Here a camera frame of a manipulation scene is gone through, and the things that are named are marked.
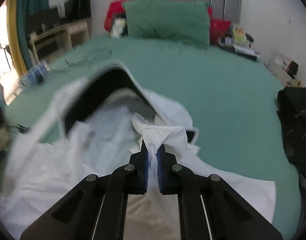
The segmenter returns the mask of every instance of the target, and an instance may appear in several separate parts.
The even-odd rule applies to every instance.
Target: teal curtain
[[[17,0],[17,30],[21,54],[27,69],[32,68],[26,38],[26,15],[49,9],[49,0]]]

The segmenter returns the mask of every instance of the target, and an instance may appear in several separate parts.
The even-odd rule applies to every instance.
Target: curtain
[[[21,54],[27,69],[32,68],[32,62],[26,38],[26,15],[33,15],[49,8],[49,0],[17,0],[18,40]]]
[[[23,61],[18,42],[17,0],[7,0],[7,29],[13,65],[20,77],[27,72],[27,68]]]

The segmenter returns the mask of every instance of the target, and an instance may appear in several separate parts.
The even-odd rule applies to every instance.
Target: black bag
[[[285,154],[306,179],[306,88],[286,87],[277,102]]]

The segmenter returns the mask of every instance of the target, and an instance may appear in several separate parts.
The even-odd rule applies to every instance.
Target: yellow curtain
[[[7,29],[13,66],[21,77],[28,71],[24,63],[18,41],[17,32],[17,0],[7,0]]]

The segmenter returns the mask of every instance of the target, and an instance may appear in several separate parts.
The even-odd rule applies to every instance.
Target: green pillow
[[[132,0],[123,3],[129,36],[182,41],[209,46],[205,2]]]

